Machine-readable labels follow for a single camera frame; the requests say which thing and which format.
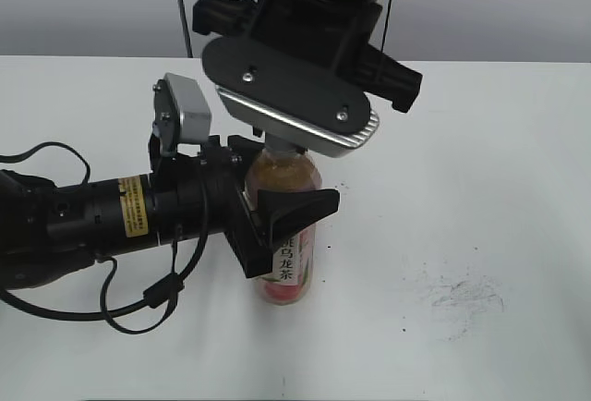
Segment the bottle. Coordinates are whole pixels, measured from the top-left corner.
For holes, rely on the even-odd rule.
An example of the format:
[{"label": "bottle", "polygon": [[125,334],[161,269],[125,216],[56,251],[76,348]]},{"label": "bottle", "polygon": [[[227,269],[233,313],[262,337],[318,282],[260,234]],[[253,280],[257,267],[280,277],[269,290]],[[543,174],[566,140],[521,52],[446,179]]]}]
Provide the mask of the bottle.
[{"label": "bottle", "polygon": [[[253,208],[259,190],[298,192],[321,187],[320,173],[305,154],[285,140],[267,135],[265,149],[247,173],[245,189]],[[273,255],[271,273],[255,278],[255,288],[266,301],[286,305],[301,299],[310,287],[316,225],[286,241]]]}]

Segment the white table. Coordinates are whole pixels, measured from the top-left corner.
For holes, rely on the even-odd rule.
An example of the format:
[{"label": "white table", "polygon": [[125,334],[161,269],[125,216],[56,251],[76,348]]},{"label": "white table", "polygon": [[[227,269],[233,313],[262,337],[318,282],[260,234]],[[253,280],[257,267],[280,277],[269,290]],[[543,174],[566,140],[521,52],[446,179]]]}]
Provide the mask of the white table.
[{"label": "white table", "polygon": [[[320,225],[305,299],[259,301],[216,236],[152,334],[2,305],[0,399],[588,400],[591,65],[410,66],[425,81],[409,115],[375,101],[382,126],[367,147],[316,158],[343,196]],[[151,85],[166,71],[199,80],[214,132],[249,134],[199,61],[0,57],[0,152],[61,140],[94,180],[147,173]],[[82,176],[54,149],[16,169],[59,185]],[[184,244],[186,259],[194,242]],[[170,257],[122,258],[111,304],[135,300]],[[19,294],[95,310],[107,272],[96,265]]]}]

